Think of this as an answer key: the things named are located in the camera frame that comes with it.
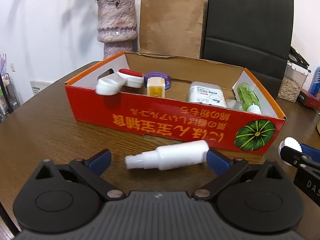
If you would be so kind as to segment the white spray bottle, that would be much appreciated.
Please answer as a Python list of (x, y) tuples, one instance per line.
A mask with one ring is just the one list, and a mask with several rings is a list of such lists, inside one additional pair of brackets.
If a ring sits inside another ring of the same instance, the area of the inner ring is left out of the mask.
[(192, 141), (181, 144), (159, 146), (153, 151), (125, 157), (128, 169), (170, 170), (206, 162), (209, 146), (206, 141)]

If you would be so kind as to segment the green transparent bottle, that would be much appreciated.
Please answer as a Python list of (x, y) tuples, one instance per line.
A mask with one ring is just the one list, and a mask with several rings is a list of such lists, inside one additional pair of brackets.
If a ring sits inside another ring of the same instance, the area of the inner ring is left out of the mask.
[(247, 83), (240, 83), (237, 86), (237, 93), (244, 111), (261, 114), (259, 100)]

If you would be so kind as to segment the white square pill bottle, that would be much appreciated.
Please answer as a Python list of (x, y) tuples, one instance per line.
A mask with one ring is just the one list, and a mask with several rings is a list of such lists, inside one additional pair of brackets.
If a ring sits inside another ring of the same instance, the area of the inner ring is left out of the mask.
[(192, 82), (189, 87), (188, 101), (226, 108), (223, 91), (218, 85), (204, 82)]

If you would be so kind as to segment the red and white lint brush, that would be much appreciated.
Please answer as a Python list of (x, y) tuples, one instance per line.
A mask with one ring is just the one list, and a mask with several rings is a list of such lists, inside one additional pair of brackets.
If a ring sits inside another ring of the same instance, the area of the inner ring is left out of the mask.
[(123, 86), (141, 88), (143, 83), (144, 76), (140, 72), (125, 68), (116, 72), (113, 69), (109, 69), (98, 76), (95, 92), (98, 95), (115, 95), (120, 92)]

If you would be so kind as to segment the cream and yellow power adapter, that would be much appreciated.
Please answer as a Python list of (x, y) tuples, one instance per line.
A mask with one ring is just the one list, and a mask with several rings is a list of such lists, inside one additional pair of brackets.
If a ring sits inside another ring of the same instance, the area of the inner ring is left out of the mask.
[(147, 80), (147, 95), (157, 98), (165, 98), (165, 79), (162, 77), (150, 77)]

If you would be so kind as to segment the white ribbed round cap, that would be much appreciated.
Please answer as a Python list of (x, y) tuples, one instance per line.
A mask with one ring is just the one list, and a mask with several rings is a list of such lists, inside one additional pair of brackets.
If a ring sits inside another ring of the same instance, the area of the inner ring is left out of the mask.
[(300, 143), (293, 137), (286, 137), (280, 144), (279, 144), (279, 148), (278, 148), (278, 153), (280, 155), (281, 149), (287, 146), (289, 148), (292, 148), (300, 153), (302, 153), (302, 148)]

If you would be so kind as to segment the dark red small box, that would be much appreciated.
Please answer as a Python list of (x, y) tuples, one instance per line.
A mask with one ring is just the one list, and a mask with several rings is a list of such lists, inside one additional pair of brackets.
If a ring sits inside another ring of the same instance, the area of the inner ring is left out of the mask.
[(300, 102), (305, 107), (309, 107), (313, 109), (320, 108), (320, 100), (304, 89), (300, 90), (297, 101)]

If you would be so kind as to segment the red cardboard pumpkin box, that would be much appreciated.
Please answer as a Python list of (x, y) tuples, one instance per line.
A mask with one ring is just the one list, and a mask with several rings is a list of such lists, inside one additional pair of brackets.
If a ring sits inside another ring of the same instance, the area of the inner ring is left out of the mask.
[[(98, 95), (99, 76), (122, 68), (142, 74), (163, 72), (171, 77), (171, 87), (164, 98), (148, 96), (145, 87)], [(236, 99), (238, 84), (245, 82), (257, 95), (261, 113), (189, 102), (189, 88), (195, 81), (219, 86), (226, 99)], [(212, 148), (236, 152), (265, 153), (286, 120), (274, 98), (246, 68), (189, 57), (121, 52), (72, 77), (65, 89), (76, 120), (138, 135), (205, 140)]]

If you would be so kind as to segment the blue carton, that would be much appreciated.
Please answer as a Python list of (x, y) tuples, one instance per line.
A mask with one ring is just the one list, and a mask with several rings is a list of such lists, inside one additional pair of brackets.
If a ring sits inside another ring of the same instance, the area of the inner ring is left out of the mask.
[(320, 67), (318, 67), (314, 73), (313, 80), (309, 88), (309, 93), (317, 98), (319, 93), (319, 88), (320, 88)]

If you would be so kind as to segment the clear seed storage container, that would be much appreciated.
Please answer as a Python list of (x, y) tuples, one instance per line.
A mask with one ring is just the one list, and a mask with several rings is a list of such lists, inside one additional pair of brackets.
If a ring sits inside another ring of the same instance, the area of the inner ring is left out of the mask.
[(277, 97), (289, 102), (296, 102), (310, 72), (309, 63), (295, 48), (291, 47)]

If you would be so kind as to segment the black paper bag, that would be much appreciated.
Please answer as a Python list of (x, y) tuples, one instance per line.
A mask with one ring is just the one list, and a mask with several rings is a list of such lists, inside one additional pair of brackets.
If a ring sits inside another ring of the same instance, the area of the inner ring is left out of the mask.
[(277, 97), (291, 48), (294, 0), (208, 0), (203, 59), (249, 69)]

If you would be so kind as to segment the pink textured vase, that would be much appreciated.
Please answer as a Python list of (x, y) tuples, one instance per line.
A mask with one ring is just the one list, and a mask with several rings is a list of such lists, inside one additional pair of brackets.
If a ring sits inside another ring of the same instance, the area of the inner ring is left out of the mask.
[(104, 44), (104, 58), (133, 51), (137, 38), (135, 0), (99, 0), (97, 40)]

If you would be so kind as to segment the brown paper bag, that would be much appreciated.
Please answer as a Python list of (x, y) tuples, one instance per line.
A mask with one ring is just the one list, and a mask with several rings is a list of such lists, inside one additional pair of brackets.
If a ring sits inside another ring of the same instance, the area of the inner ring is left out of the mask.
[(206, 0), (140, 0), (141, 53), (200, 58)]

